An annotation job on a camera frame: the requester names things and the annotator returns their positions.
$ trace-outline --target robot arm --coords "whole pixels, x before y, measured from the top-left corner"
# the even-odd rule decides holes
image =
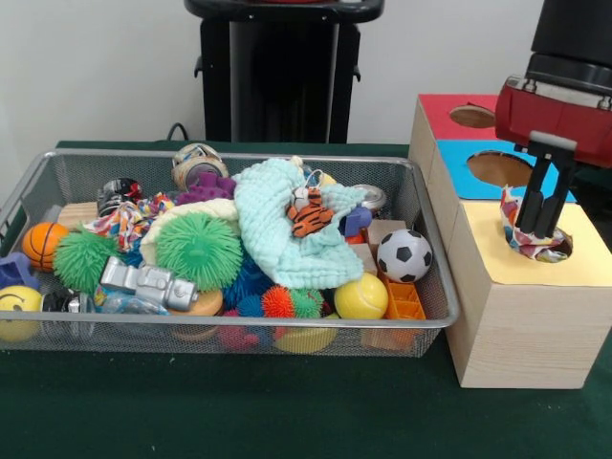
[[[612,167],[612,2],[545,0],[525,77],[511,76],[495,110],[496,134],[536,157],[516,223],[552,236],[577,163]],[[559,171],[552,196],[541,185]]]

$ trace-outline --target silver robot toy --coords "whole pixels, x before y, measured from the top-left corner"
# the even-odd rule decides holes
[[[99,283],[105,289],[157,301],[177,311],[189,311],[191,302],[198,299],[193,282],[177,279],[172,272],[154,266],[134,268],[115,256],[108,258]]]

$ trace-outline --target blue panel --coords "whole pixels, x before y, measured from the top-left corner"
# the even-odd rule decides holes
[[[514,155],[532,166],[536,163],[536,158],[525,153],[514,151],[514,144],[502,141],[438,141],[438,148],[442,155],[442,160],[447,165],[450,178],[461,199],[492,200],[501,199],[501,188],[490,185],[473,176],[468,167],[468,159],[483,151],[501,151]],[[557,184],[557,169],[551,165],[548,174],[544,179],[542,192],[544,197],[550,196],[555,191]],[[523,196],[525,186],[514,188],[514,196]],[[576,198],[570,193],[567,196],[568,203],[575,203]]]

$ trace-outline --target black cable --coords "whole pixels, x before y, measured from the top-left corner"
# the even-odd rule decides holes
[[[181,133],[183,134],[183,139],[185,139],[186,141],[189,140],[189,135],[187,134],[187,131],[185,129],[185,127],[180,124],[179,122],[175,122],[174,124],[172,124],[172,127],[170,128],[170,132],[168,132],[167,137],[165,138],[167,141],[171,141],[172,140],[172,136],[174,135],[174,131],[176,131],[178,129],[181,130]]]

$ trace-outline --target metal basket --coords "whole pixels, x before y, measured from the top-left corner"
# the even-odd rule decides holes
[[[97,189],[116,177],[132,177],[145,195],[175,189],[174,152],[57,149],[39,156],[0,211],[0,252],[20,248],[26,230],[53,221],[67,204],[96,200]],[[225,154],[230,174],[262,162],[266,155]],[[34,320],[38,333],[20,342],[0,340],[2,349],[317,354],[327,356],[421,357],[442,328],[459,314],[447,257],[417,165],[397,158],[315,157],[304,162],[346,186],[370,184],[384,190],[384,218],[405,220],[429,241],[434,261],[416,287],[426,320],[272,319],[162,317],[70,313],[0,312],[0,320]],[[52,274],[39,274],[43,294],[59,287]],[[245,334],[256,336],[245,344]]]

